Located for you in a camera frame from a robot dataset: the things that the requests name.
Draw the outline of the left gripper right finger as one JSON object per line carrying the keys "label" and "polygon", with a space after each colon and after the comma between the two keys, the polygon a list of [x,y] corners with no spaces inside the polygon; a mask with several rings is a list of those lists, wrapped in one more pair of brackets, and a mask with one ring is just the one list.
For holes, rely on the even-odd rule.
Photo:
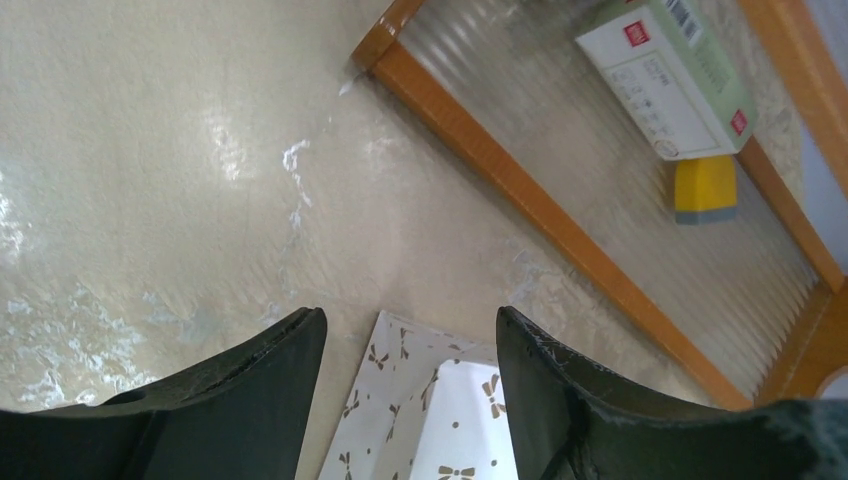
{"label": "left gripper right finger", "polygon": [[522,479],[843,479],[847,404],[780,400],[729,411],[635,383],[517,309],[496,349]]}

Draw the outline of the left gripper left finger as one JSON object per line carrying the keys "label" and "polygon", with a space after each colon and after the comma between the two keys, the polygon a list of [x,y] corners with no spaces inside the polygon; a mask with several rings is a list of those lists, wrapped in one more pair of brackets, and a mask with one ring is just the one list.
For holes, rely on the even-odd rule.
{"label": "left gripper left finger", "polygon": [[106,402],[1,414],[5,479],[292,479],[327,336],[301,308]]}

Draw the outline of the patterned white paper bag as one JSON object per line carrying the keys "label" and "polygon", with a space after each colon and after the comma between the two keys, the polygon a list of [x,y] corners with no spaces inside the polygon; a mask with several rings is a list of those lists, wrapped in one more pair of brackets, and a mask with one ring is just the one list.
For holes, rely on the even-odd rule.
{"label": "patterned white paper bag", "polygon": [[515,479],[492,343],[382,311],[322,479]]}

